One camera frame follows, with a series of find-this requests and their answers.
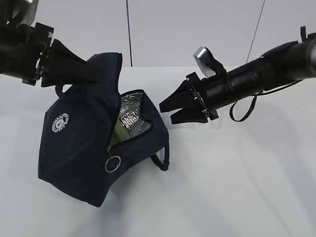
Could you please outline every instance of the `white logo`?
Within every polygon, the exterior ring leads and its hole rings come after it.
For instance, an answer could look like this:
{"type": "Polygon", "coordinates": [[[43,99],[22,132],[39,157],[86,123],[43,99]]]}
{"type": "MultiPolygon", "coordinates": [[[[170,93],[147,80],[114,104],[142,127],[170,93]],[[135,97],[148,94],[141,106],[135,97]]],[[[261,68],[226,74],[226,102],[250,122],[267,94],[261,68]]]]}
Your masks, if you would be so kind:
{"type": "Polygon", "coordinates": [[[54,123],[53,123],[53,125],[51,127],[51,130],[53,132],[60,132],[66,126],[68,121],[69,121],[69,115],[68,114],[62,114],[62,115],[58,116],[55,119],[55,121],[54,121],[54,123]]]}

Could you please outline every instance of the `black cable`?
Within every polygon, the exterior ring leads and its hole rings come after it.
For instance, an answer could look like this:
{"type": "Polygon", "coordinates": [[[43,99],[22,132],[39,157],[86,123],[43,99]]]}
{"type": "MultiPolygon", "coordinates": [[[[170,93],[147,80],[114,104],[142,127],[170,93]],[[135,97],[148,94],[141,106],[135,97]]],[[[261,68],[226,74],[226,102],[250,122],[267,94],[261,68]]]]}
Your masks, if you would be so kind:
{"type": "Polygon", "coordinates": [[[286,86],[284,86],[284,87],[281,87],[281,88],[279,88],[279,89],[271,90],[271,91],[268,91],[268,92],[265,92],[265,93],[263,93],[263,91],[261,91],[261,92],[255,94],[255,95],[253,95],[253,100],[252,100],[252,102],[251,102],[251,105],[250,105],[249,110],[247,111],[246,115],[245,115],[242,119],[240,119],[240,120],[236,120],[235,117],[234,117],[233,111],[234,111],[234,107],[235,107],[235,105],[237,104],[238,101],[235,102],[235,103],[231,106],[230,111],[229,111],[229,115],[230,115],[231,119],[232,119],[233,121],[235,121],[235,122],[243,122],[243,121],[245,121],[245,120],[251,115],[251,113],[253,112],[253,110],[255,109],[258,96],[269,95],[269,94],[272,94],[272,93],[275,93],[275,92],[278,92],[278,91],[287,89],[287,88],[289,88],[289,87],[291,87],[291,86],[293,86],[293,85],[296,85],[297,83],[299,83],[299,82],[301,82],[301,81],[302,81],[302,80],[298,80],[298,81],[296,81],[296,82],[293,82],[293,83],[291,83],[291,84],[289,84],[289,85],[286,85],[286,86]]]}
{"type": "Polygon", "coordinates": [[[293,86],[293,85],[296,85],[297,83],[299,83],[299,82],[301,82],[301,81],[302,81],[302,80],[298,80],[298,81],[296,81],[296,82],[293,82],[293,83],[291,83],[291,84],[289,84],[289,85],[286,85],[286,86],[284,86],[284,87],[281,87],[281,88],[279,88],[279,89],[272,90],[272,91],[268,91],[268,92],[261,93],[261,94],[256,94],[256,95],[253,95],[253,96],[269,95],[269,94],[272,94],[272,93],[275,93],[275,92],[278,92],[278,91],[287,89],[287,88],[289,88],[289,87],[291,87],[291,86],[293,86]]]}

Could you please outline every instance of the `black strap loop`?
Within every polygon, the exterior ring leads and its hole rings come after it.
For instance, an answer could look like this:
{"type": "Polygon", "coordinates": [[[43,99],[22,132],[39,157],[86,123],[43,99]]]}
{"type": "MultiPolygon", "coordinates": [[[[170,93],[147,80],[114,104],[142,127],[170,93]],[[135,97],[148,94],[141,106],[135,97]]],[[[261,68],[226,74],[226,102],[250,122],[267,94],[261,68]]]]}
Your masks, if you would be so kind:
{"type": "Polygon", "coordinates": [[[247,118],[249,118],[249,116],[251,115],[252,111],[254,110],[254,108],[255,108],[255,106],[256,106],[256,102],[257,102],[258,96],[261,95],[262,93],[263,93],[263,92],[261,91],[261,92],[259,92],[258,94],[256,94],[256,95],[253,96],[253,99],[252,99],[252,101],[251,101],[251,105],[250,105],[249,110],[247,111],[247,113],[245,114],[245,116],[244,116],[242,119],[240,119],[240,120],[236,120],[235,117],[234,117],[233,110],[234,110],[234,107],[235,107],[235,105],[237,104],[238,101],[235,102],[235,103],[231,106],[231,109],[229,110],[229,115],[230,115],[231,119],[232,119],[233,121],[235,121],[235,122],[243,122],[243,121],[245,121],[247,118]]]}
{"type": "Polygon", "coordinates": [[[158,158],[158,156],[156,154],[151,156],[151,159],[152,159],[153,163],[156,166],[158,166],[162,171],[167,171],[169,169],[169,165],[170,165],[169,158],[170,158],[169,143],[164,147],[164,160],[163,160],[163,163],[161,162],[161,160],[158,158]]]}

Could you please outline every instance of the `metal ring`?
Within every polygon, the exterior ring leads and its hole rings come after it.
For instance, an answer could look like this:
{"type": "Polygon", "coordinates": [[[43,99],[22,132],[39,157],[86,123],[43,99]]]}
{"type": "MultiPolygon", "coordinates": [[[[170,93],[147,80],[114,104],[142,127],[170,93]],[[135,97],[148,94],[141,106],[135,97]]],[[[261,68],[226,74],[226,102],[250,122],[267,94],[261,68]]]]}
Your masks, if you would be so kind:
{"type": "Polygon", "coordinates": [[[116,170],[119,168],[119,166],[120,166],[120,157],[119,157],[119,156],[112,156],[112,157],[110,157],[110,158],[105,162],[104,168],[105,168],[105,171],[106,171],[107,173],[113,173],[114,171],[116,171],[116,170]],[[108,170],[108,168],[107,168],[108,163],[109,163],[112,159],[115,159],[115,158],[118,159],[118,164],[117,164],[117,166],[115,167],[114,170],[108,170]]]}

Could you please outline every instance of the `zipper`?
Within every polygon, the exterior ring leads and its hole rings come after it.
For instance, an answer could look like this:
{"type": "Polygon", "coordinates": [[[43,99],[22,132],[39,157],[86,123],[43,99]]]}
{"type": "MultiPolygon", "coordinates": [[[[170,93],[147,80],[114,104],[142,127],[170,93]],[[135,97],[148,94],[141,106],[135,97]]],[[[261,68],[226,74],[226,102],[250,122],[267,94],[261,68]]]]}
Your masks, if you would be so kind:
{"type": "Polygon", "coordinates": [[[151,132],[151,131],[153,130],[154,124],[153,124],[152,122],[150,122],[150,124],[151,124],[151,127],[150,127],[147,131],[143,132],[142,134],[139,134],[139,135],[137,135],[136,137],[132,137],[132,138],[130,138],[130,139],[128,139],[128,140],[122,141],[122,142],[120,142],[120,143],[117,143],[117,144],[115,144],[115,145],[113,145],[113,146],[108,146],[108,147],[110,147],[110,149],[111,149],[111,148],[117,148],[117,147],[119,147],[119,146],[124,145],[124,144],[127,143],[127,142],[133,142],[133,141],[135,141],[135,140],[141,139],[142,137],[146,136],[149,132],[151,132]]]}
{"type": "Polygon", "coordinates": [[[111,146],[108,146],[108,147],[107,147],[107,152],[108,152],[108,154],[109,154],[109,157],[111,158],[111,157],[112,157],[112,155],[111,155],[111,146]]]}

